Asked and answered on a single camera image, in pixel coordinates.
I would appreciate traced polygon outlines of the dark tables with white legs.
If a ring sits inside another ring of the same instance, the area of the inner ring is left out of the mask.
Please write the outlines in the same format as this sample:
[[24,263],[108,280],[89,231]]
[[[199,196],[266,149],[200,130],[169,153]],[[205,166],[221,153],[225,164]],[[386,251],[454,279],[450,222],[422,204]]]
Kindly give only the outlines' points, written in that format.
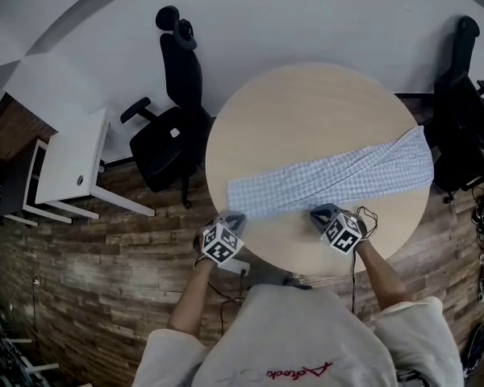
[[33,365],[16,347],[20,343],[33,341],[9,338],[0,321],[0,387],[56,387],[42,372],[58,369],[59,365]]

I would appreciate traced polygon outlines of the person's cream shirt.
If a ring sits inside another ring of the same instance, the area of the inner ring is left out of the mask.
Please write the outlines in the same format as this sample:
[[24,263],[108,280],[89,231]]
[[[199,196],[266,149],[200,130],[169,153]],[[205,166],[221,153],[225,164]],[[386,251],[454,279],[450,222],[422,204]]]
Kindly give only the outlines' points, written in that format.
[[464,387],[439,299],[391,306],[369,328],[328,290],[258,285],[212,348],[153,331],[132,387],[397,387],[401,370]]

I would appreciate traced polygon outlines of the blue checkered cloth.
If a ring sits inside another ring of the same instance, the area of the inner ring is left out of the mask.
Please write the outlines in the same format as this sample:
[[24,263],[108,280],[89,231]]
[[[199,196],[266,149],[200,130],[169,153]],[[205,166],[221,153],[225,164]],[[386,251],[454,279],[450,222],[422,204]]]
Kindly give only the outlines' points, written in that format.
[[433,178],[424,129],[415,127],[388,143],[229,181],[227,208],[268,218],[427,187]]

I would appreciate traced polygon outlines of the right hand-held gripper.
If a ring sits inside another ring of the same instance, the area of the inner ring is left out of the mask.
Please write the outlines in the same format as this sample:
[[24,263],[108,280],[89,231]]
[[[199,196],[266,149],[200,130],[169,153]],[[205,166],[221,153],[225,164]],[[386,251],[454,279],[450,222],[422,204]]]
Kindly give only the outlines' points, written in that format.
[[[326,228],[325,219],[332,219]],[[350,253],[367,233],[360,217],[341,212],[341,208],[333,203],[323,204],[311,210],[310,220],[317,231],[323,231],[320,240],[340,253]]]

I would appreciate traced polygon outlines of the white power strip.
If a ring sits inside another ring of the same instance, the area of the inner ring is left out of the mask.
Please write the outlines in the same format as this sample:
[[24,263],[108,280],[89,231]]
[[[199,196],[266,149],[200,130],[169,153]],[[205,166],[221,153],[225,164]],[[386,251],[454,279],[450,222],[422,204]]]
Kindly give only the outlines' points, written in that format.
[[218,268],[244,277],[247,276],[250,271],[250,264],[232,257],[219,264]]

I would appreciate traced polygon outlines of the person's right forearm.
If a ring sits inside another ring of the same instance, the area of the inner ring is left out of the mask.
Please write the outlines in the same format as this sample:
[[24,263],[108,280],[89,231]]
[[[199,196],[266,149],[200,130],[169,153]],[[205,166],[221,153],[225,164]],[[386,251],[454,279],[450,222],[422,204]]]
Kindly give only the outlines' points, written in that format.
[[399,275],[368,240],[361,241],[356,250],[365,266],[380,310],[400,302],[412,301],[412,296],[407,292],[407,287]]

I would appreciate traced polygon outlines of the white frame dark top desk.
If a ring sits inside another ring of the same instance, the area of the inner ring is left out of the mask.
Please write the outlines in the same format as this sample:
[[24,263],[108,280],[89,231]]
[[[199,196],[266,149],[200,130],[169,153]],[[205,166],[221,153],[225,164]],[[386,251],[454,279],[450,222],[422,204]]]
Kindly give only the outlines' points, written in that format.
[[27,218],[29,214],[60,223],[72,223],[71,218],[49,212],[34,203],[47,146],[43,140],[34,138],[8,162],[0,164],[0,218],[28,227],[38,226],[36,221]]

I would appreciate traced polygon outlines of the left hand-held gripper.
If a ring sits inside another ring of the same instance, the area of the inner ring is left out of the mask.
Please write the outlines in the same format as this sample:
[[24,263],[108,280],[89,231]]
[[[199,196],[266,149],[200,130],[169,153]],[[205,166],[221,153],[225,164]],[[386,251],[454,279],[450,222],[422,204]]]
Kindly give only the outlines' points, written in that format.
[[233,258],[243,247],[242,240],[225,226],[230,226],[232,216],[232,231],[236,235],[243,233],[246,216],[243,213],[220,213],[214,220],[214,226],[203,232],[203,254],[216,264],[223,264]]

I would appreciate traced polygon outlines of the person's grey shoe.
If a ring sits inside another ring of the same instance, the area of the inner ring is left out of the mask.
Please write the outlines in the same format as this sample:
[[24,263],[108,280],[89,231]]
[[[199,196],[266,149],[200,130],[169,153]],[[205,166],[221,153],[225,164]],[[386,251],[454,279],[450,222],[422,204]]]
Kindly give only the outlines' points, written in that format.
[[292,287],[296,289],[310,289],[309,285],[304,285],[298,278],[290,272],[268,271],[257,272],[253,276],[248,288],[251,289],[257,285],[275,285],[281,287]]

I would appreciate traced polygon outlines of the person's left forearm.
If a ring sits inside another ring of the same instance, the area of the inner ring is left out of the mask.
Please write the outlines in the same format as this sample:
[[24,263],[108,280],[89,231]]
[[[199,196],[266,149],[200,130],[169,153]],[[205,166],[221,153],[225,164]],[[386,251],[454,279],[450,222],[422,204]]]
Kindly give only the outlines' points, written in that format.
[[215,263],[206,258],[195,265],[177,305],[169,317],[167,328],[199,337],[209,278]]

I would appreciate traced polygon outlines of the black oval object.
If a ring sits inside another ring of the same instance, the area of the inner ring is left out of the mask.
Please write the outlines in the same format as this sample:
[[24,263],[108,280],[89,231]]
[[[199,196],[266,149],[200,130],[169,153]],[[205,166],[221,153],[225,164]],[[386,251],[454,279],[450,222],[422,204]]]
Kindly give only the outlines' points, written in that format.
[[461,362],[464,378],[467,379],[479,365],[484,353],[484,322],[478,323],[471,331],[462,352]]

